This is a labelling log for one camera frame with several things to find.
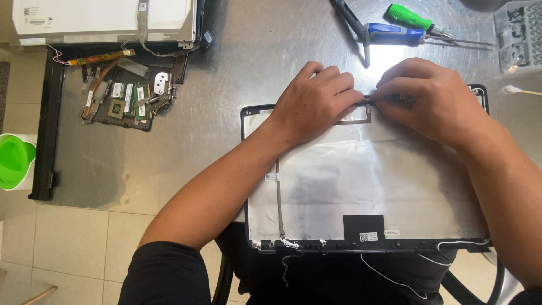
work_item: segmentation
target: black shirt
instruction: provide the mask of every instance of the black shirt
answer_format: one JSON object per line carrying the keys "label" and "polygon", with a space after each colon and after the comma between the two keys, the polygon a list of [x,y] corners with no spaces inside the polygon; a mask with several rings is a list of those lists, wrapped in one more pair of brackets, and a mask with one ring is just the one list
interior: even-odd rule
{"label": "black shirt", "polygon": [[[360,276],[351,265],[340,262],[329,270],[301,265],[288,272],[289,288],[284,288],[282,282],[263,283],[250,292],[247,304],[410,303],[386,279]],[[511,304],[541,304],[541,300],[542,289],[533,289],[517,295]],[[134,253],[119,300],[123,305],[210,303],[203,258],[196,250],[171,242],[148,243]]]}

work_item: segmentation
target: stainless steel table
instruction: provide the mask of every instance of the stainless steel table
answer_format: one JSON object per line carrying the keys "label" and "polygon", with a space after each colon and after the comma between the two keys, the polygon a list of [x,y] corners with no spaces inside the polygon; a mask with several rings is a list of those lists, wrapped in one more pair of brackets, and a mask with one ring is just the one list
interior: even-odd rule
{"label": "stainless steel table", "polygon": [[[348,1],[363,23],[385,22],[383,15],[391,3]],[[486,42],[495,41],[492,13],[503,3],[401,1],[461,39]],[[309,60],[351,72],[356,89],[366,94],[375,89],[384,71],[405,58],[417,56],[455,69],[465,82],[487,87],[491,116],[542,165],[542,100],[500,92],[508,84],[540,89],[541,77],[503,79],[496,49],[452,47],[438,41],[417,47],[375,45],[372,64],[365,69],[359,58],[362,46],[345,32],[350,30],[338,21],[329,1],[216,0],[208,5],[205,19],[215,45],[191,55],[175,106],[154,119],[151,132],[83,125],[81,69],[67,69],[55,164],[61,185],[53,200],[45,203],[158,213],[180,187],[240,143],[241,108],[275,103]]]}

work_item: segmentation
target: green screwdriver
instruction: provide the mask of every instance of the green screwdriver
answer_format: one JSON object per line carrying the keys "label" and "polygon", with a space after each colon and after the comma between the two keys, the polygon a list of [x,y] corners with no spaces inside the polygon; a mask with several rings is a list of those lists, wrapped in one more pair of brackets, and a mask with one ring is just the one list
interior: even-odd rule
{"label": "green screwdriver", "polygon": [[399,20],[405,23],[408,23],[412,26],[419,27],[427,32],[427,34],[435,36],[444,36],[451,39],[456,37],[448,32],[442,26],[438,26],[429,19],[423,19],[418,16],[416,13],[411,12],[406,7],[400,4],[392,4],[388,7],[386,14],[393,18],[394,20]]}

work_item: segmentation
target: chair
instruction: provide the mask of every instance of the chair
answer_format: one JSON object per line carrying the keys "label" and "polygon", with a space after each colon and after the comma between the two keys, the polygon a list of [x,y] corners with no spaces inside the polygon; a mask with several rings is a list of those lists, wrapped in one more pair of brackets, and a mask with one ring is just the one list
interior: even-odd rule
{"label": "chair", "polygon": [[[234,270],[222,255],[220,263],[220,273],[216,283],[215,295],[212,298],[212,305],[226,305],[230,294],[231,280]],[[514,297],[513,293],[518,280],[515,279],[502,262],[497,259],[497,275],[495,285],[487,303],[482,302],[473,293],[471,293],[461,282],[448,270],[442,286],[459,302],[461,305],[506,305]]]}

